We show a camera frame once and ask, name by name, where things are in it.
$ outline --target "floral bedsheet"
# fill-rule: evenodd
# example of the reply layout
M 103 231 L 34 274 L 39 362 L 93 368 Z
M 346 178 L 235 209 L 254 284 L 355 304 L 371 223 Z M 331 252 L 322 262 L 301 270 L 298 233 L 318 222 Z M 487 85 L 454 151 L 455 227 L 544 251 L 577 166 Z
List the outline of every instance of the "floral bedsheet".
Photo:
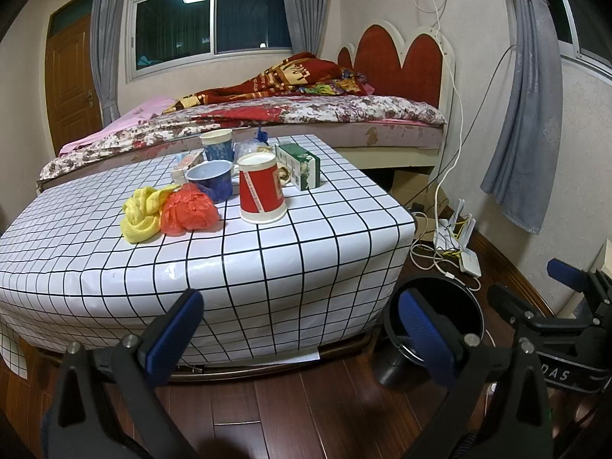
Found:
M 199 105 L 163 114 L 60 156 L 42 169 L 39 182 L 54 179 L 106 157 L 221 127 L 316 122 L 347 124 L 382 119 L 420 121 L 434 126 L 446 122 L 435 107 L 398 96 L 273 96 Z

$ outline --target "plastic bag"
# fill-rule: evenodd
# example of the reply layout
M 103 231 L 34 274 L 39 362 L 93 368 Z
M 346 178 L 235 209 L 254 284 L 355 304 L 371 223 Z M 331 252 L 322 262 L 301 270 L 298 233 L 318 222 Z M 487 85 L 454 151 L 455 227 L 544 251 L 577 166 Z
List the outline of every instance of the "plastic bag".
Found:
M 179 236 L 185 231 L 206 230 L 219 220 L 219 212 L 208 196 L 193 183 L 171 194 L 161 211 L 161 232 Z
M 272 146 L 268 146 L 264 142 L 258 141 L 255 138 L 247 139 L 246 141 L 239 141 L 234 144 L 234 162 L 238 162 L 240 157 L 244 157 L 249 153 L 261 150 L 272 151 L 273 148 Z
M 262 131 L 260 126 L 257 130 L 257 137 L 234 143 L 234 162 L 238 162 L 238 159 L 242 156 L 262 150 L 273 151 L 274 148 L 268 145 L 267 133 Z

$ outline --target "yellow cloth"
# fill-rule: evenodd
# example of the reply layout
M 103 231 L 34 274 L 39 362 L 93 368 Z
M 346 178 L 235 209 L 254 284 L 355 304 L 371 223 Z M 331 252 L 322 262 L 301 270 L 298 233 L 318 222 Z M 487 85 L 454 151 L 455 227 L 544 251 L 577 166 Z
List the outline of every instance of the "yellow cloth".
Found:
M 161 207 L 179 185 L 168 185 L 161 190 L 144 187 L 134 192 L 123 204 L 125 217 L 120 222 L 121 233 L 130 243 L 144 242 L 159 231 Z

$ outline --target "tissue box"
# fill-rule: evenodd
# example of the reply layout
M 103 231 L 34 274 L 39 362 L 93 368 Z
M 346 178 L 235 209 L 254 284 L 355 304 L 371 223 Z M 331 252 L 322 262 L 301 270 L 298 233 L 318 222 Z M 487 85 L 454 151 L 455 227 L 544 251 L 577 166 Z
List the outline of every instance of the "tissue box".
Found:
M 186 173 L 189 169 L 204 162 L 202 151 L 198 153 L 188 153 L 183 159 L 172 169 L 172 181 L 175 185 L 184 185 L 187 183 Z
M 300 191 L 321 185 L 321 160 L 297 143 L 276 146 L 276 158 L 291 173 L 291 182 Z

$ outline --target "blue and white cup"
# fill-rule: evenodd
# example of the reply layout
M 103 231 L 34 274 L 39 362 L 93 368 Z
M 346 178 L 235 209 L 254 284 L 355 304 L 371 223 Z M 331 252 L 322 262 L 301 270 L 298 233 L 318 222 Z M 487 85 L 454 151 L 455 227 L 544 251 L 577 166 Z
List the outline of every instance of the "blue and white cup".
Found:
M 231 173 L 234 164 L 229 160 L 210 160 L 192 167 L 186 173 L 187 181 L 195 183 L 213 203 L 225 202 L 231 197 Z
M 200 134 L 207 160 L 234 161 L 234 150 L 231 142 L 231 129 L 217 129 Z

